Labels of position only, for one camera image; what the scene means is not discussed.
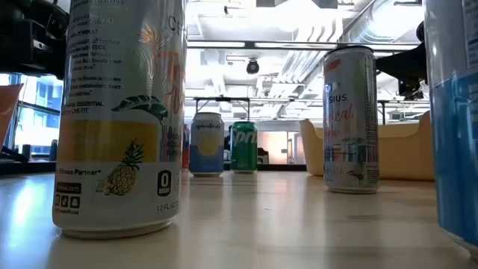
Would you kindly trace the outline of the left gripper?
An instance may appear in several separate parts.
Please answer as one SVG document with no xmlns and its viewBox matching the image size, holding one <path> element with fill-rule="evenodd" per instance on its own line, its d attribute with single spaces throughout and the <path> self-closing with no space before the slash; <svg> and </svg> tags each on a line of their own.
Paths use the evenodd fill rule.
<svg viewBox="0 0 478 269">
<path fill-rule="evenodd" d="M 28 7 L 20 22 L 21 64 L 63 79 L 68 24 L 69 14 L 61 7 Z"/>
</svg>

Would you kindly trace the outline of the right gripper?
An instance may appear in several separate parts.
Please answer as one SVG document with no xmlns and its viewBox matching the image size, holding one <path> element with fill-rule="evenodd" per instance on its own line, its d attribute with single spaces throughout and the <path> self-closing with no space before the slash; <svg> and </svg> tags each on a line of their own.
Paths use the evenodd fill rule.
<svg viewBox="0 0 478 269">
<path fill-rule="evenodd" d="M 420 87 L 422 81 L 428 84 L 425 43 L 406 52 L 378 59 L 376 68 L 397 78 L 407 87 Z"/>
</svg>

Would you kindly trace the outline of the tall white Celsius can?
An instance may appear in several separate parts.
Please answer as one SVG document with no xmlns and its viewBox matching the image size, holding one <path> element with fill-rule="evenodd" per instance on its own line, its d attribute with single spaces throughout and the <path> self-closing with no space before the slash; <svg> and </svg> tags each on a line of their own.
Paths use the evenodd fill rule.
<svg viewBox="0 0 478 269">
<path fill-rule="evenodd" d="M 379 185 L 376 59 L 367 46 L 323 62 L 323 178 L 329 191 L 374 194 Z"/>
<path fill-rule="evenodd" d="M 180 209 L 187 0 L 72 0 L 52 219 L 75 238 Z"/>
</svg>

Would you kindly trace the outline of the red soda can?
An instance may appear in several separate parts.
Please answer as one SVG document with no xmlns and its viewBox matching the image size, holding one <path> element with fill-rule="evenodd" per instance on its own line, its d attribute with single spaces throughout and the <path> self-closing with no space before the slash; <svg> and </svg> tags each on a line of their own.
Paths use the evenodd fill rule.
<svg viewBox="0 0 478 269">
<path fill-rule="evenodd" d="M 184 124 L 183 128 L 183 150 L 182 150 L 182 168 L 184 170 L 189 169 L 190 163 L 190 129 L 187 124 Z"/>
</svg>

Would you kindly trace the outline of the green Sprite can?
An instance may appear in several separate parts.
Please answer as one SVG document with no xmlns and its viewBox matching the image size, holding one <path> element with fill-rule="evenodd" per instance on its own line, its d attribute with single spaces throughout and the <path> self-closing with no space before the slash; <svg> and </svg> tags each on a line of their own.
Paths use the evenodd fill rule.
<svg viewBox="0 0 478 269">
<path fill-rule="evenodd" d="M 231 129 L 231 170 L 252 174 L 257 170 L 257 128 L 250 121 L 238 121 Z"/>
</svg>

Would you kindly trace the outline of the distant black rig frame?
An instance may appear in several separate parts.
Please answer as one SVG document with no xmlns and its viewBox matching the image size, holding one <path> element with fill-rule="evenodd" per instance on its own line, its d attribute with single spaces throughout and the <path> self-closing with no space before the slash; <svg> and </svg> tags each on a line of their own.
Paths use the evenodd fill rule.
<svg viewBox="0 0 478 269">
<path fill-rule="evenodd" d="M 250 121 L 250 102 L 251 102 L 251 99 L 248 98 L 248 97 L 221 97 L 221 96 L 217 96 L 217 97 L 193 97 L 193 100 L 196 102 L 196 107 L 195 107 L 196 113 L 198 113 L 210 101 L 214 101 L 214 102 L 237 102 L 240 105 L 242 105 L 241 102 L 245 102 L 247 104 L 247 108 L 245 108 L 243 105 L 242 105 L 242 108 L 247 113 L 247 120 Z M 205 101 L 205 104 L 201 107 L 199 107 L 199 102 L 200 101 Z"/>
<path fill-rule="evenodd" d="M 429 101 L 379 100 L 379 123 L 417 123 L 429 109 Z"/>
</svg>

